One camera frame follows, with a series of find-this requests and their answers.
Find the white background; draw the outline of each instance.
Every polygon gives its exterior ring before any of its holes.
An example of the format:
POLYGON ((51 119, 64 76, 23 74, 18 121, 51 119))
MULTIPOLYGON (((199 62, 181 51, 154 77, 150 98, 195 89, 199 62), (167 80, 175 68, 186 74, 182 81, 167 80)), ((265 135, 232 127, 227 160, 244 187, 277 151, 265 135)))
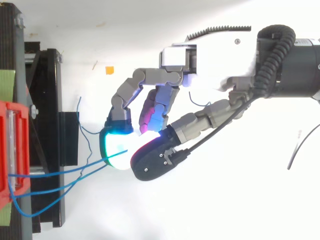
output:
MULTIPOLYGON (((257 32, 285 24, 297 38, 320 38, 320 3, 315 0, 13 2, 25 15, 25 41, 63 52, 63 110, 75 111, 82 96, 80 120, 92 131, 104 125, 111 96, 134 69, 158 67, 159 52, 187 34, 209 26, 252 25, 257 32), (115 73, 106 75, 105 66, 114 66, 115 73)), ((237 62, 229 54, 232 67, 237 62)), ((135 126, 149 90, 131 105, 135 126)), ((206 86, 191 91, 200 104, 226 97, 206 86)), ((181 89, 169 122, 198 110, 189 102, 188 89, 181 89)), ((320 239, 320 132, 286 169, 298 130, 304 137, 319 122, 314 100, 260 99, 159 179, 142 182, 130 169, 108 167, 80 182, 65 199, 63 227, 43 224, 34 239, 320 239)), ((98 137, 88 137, 91 161, 98 160, 98 137)), ((84 165, 89 150, 82 136, 78 149, 79 165, 84 165)), ((77 176, 66 175, 66 183, 77 176)))

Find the black metal frame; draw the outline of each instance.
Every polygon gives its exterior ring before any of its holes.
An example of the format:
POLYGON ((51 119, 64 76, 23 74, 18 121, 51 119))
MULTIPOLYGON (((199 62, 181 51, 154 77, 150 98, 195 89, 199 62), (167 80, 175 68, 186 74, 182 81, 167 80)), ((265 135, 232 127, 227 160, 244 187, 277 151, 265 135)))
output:
MULTIPOLYGON (((15 70, 13 101, 27 107, 35 105, 39 110, 35 120, 29 118, 30 166, 41 166, 46 173, 63 171, 64 166, 78 165, 77 114, 62 112, 59 52, 56 49, 40 51, 39 42, 24 43, 24 29, 17 21, 20 13, 12 3, 0 6, 0 70, 15 70), (35 53, 33 63, 25 63, 25 54, 31 52, 35 53)), ((63 175, 32 179, 31 191, 64 185, 63 175)), ((51 204, 63 193, 62 190, 17 201, 25 213, 31 214, 51 204)), ((55 228, 61 227, 65 220, 64 199, 32 219, 21 217, 12 206, 10 226, 0 226, 0 239, 32 240, 32 233, 41 231, 40 223, 52 222, 55 228)))
MULTIPOLYGON (((35 52, 33 63, 26 63, 25 66, 29 94, 39 110, 36 119, 30 118, 30 166, 42 166, 44 172, 61 172, 65 166, 78 164, 78 118, 76 112, 62 112, 59 52, 56 49, 40 51, 34 49, 35 46, 33 42, 25 43, 26 53, 35 52)), ((31 192, 46 191, 64 185, 64 175, 32 178, 31 192)), ((64 192, 61 190, 32 196, 32 213, 51 204, 64 192)), ((62 199, 38 217, 32 218, 32 231, 39 233, 40 223, 47 222, 52 222, 52 226, 58 228, 65 220, 65 201, 62 199)))

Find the bolt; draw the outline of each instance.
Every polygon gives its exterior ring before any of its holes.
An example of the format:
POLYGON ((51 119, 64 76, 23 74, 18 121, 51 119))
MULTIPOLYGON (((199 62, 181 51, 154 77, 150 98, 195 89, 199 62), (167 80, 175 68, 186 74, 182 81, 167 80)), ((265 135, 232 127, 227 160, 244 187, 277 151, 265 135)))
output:
POLYGON ((58 64, 62 64, 64 62, 64 57, 61 54, 58 54, 56 56, 56 61, 58 62, 58 64))
POLYGON ((36 119, 37 115, 39 114, 39 110, 36 108, 35 105, 31 105, 30 107, 30 115, 32 119, 36 119))
POLYGON ((21 13, 17 14, 14 19, 15 25, 20 29, 25 29, 26 26, 24 24, 24 17, 21 13))

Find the red plastic part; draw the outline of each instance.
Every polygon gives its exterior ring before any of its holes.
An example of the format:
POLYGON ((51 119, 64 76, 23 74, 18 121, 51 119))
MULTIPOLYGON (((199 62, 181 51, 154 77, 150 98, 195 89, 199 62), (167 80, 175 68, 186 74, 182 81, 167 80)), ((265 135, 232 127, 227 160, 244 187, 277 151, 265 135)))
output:
MULTIPOLYGON (((29 109, 21 104, 0 101, 0 209, 12 202, 8 187, 6 112, 15 115, 16 132, 16 171, 17 174, 30 174, 29 161, 29 109)), ((30 188, 30 178, 18 177, 15 195, 24 194, 30 188)))

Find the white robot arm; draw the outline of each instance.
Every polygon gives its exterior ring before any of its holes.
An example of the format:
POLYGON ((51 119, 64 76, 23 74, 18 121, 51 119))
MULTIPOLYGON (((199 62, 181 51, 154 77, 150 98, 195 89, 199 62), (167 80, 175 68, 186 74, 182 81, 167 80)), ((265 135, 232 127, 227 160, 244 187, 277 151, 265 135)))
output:
POLYGON ((185 42, 166 47, 159 68, 139 68, 112 97, 112 109, 100 133, 100 152, 106 157, 107 133, 133 131, 128 105, 143 89, 153 85, 139 119, 140 131, 160 137, 140 148, 131 159, 135 176, 155 179, 169 170, 233 119, 239 119, 258 98, 313 97, 320 90, 320 42, 296 39, 284 25, 264 28, 255 37, 248 26, 213 27, 187 36, 185 42), (167 125, 179 87, 190 82, 229 92, 229 99, 187 113, 167 125), (190 149, 175 147, 197 138, 201 131, 215 130, 190 149))

